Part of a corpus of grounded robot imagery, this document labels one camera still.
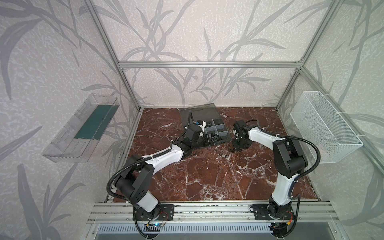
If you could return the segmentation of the grey compartment organizer box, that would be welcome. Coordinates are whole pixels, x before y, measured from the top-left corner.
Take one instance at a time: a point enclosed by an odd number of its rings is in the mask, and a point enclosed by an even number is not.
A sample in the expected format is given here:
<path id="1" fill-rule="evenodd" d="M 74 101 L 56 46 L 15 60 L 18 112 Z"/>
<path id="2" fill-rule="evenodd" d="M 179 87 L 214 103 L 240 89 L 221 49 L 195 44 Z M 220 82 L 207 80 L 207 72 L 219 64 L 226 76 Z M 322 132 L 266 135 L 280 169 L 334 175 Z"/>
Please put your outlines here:
<path id="1" fill-rule="evenodd" d="M 207 148 L 229 143 L 232 138 L 215 104 L 199 105 L 179 110 L 183 127 L 195 124 L 203 131 L 196 146 Z"/>

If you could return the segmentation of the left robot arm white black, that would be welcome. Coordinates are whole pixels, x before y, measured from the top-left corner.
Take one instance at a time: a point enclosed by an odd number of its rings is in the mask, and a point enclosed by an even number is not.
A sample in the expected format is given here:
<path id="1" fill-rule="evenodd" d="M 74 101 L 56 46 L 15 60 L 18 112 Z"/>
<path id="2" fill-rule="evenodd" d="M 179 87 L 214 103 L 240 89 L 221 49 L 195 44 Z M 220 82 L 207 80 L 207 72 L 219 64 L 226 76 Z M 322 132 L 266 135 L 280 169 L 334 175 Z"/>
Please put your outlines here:
<path id="1" fill-rule="evenodd" d="M 201 125 L 189 125 L 183 134 L 171 141 L 168 148 L 147 156 L 129 157 L 124 167 L 108 180 L 107 193 L 128 201 L 148 214 L 157 215 L 161 203 L 149 190 L 153 175 L 184 160 L 194 150 L 219 144 L 222 139 L 216 130 L 209 132 L 203 130 Z"/>

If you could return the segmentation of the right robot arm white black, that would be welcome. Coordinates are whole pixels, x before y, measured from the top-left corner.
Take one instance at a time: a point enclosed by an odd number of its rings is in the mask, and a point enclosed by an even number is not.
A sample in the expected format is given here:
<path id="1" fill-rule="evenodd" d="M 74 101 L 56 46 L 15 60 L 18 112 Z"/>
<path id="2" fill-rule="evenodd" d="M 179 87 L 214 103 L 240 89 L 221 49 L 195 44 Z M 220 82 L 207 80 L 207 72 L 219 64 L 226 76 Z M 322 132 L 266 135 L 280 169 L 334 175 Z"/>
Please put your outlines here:
<path id="1" fill-rule="evenodd" d="M 259 143 L 274 153 L 274 164 L 278 171 L 275 189 L 269 199 L 268 214 L 273 219 L 279 219 L 291 207 L 291 202 L 299 195 L 293 196 L 293 190 L 299 179 L 314 171 L 321 162 L 319 148 L 312 142 L 295 137 L 273 135 L 259 125 L 248 125 L 249 121 L 239 120 L 234 123 L 232 143 L 235 150 L 249 148 L 253 142 Z M 315 163 L 308 169 L 301 143 L 312 147 L 316 153 Z"/>

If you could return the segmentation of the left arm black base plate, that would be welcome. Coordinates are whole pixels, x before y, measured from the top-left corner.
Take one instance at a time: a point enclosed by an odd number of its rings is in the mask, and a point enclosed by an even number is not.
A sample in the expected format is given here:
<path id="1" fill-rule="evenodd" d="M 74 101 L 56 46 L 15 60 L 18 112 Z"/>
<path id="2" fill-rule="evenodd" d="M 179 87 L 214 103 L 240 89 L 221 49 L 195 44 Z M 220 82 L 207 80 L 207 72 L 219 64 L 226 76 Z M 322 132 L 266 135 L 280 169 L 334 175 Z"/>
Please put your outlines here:
<path id="1" fill-rule="evenodd" d="M 147 212 L 143 208 L 134 208 L 133 220 L 146 221 L 146 220 L 159 220 L 159 221 L 172 221 L 175 213 L 175 205 L 172 204 L 158 204 L 152 211 Z"/>

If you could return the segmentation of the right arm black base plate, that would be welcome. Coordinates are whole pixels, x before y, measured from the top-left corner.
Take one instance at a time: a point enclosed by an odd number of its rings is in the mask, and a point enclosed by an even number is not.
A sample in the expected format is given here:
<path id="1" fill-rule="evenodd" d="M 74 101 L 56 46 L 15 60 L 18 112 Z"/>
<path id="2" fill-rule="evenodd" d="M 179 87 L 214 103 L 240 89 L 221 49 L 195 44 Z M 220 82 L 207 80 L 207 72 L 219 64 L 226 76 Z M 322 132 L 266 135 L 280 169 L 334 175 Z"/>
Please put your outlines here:
<path id="1" fill-rule="evenodd" d="M 292 221 L 295 218 L 291 206 L 279 213 L 275 213 L 275 209 L 270 207 L 269 204 L 253 204 L 249 207 L 249 210 L 254 215 L 255 220 L 260 221 Z"/>

